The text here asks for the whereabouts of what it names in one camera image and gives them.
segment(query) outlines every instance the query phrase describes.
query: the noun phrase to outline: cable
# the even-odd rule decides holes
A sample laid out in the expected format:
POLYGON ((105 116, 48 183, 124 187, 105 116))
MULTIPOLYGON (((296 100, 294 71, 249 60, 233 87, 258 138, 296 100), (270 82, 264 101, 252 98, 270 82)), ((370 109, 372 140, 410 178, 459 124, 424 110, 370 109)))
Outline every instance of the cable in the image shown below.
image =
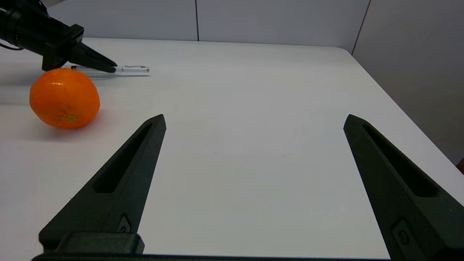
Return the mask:
POLYGON ((0 46, 3 47, 3 48, 9 49, 9 50, 13 50, 13 51, 21 51, 21 50, 24 50, 24 48, 21 48, 21 47, 14 48, 14 47, 6 46, 6 45, 4 45, 4 44, 2 44, 2 43, 0 43, 0 46))

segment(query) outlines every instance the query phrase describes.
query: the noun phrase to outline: orange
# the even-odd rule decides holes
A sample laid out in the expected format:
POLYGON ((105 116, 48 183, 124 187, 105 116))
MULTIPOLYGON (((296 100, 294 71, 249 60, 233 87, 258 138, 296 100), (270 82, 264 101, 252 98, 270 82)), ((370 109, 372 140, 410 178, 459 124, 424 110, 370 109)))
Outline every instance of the orange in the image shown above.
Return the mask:
POLYGON ((93 120, 100 109, 100 97, 87 75, 58 68, 45 72, 32 84, 29 105, 44 123, 77 129, 93 120))

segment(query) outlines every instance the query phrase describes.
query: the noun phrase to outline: pen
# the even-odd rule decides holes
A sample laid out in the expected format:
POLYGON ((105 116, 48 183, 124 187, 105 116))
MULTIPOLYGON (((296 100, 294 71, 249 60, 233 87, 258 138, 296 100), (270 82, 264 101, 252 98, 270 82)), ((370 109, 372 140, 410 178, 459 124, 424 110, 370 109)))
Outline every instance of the pen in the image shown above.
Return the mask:
MULTIPOLYGON (((77 70, 80 72, 101 72, 99 70, 93 69, 93 68, 88 68, 85 66, 80 66, 80 65, 73 65, 71 66, 71 69, 77 70)), ((150 68, 143 66, 143 65, 134 65, 134 66, 118 66, 115 67, 116 71, 115 72, 122 72, 122 73, 149 73, 150 68)))

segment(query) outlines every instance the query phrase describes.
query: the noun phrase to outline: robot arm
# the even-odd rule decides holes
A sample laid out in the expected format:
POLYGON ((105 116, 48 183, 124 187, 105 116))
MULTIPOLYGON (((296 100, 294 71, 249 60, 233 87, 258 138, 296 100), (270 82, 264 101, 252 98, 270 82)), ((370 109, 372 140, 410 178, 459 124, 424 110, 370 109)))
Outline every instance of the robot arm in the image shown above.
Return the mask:
POLYGON ((67 26, 50 17, 40 0, 0 2, 0 39, 42 55, 42 70, 59 68, 69 61, 115 72, 117 64, 83 44, 83 34, 83 27, 67 26))

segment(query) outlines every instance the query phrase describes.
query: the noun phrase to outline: screw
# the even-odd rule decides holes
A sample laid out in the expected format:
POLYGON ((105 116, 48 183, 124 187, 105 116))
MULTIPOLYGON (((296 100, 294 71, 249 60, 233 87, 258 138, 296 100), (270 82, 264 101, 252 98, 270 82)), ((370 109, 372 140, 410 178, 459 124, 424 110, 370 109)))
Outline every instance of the screw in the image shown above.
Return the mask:
POLYGON ((403 243, 403 245, 407 245, 409 243, 409 237, 407 236, 406 231, 401 230, 399 232, 399 236, 400 236, 400 241, 401 243, 403 243))

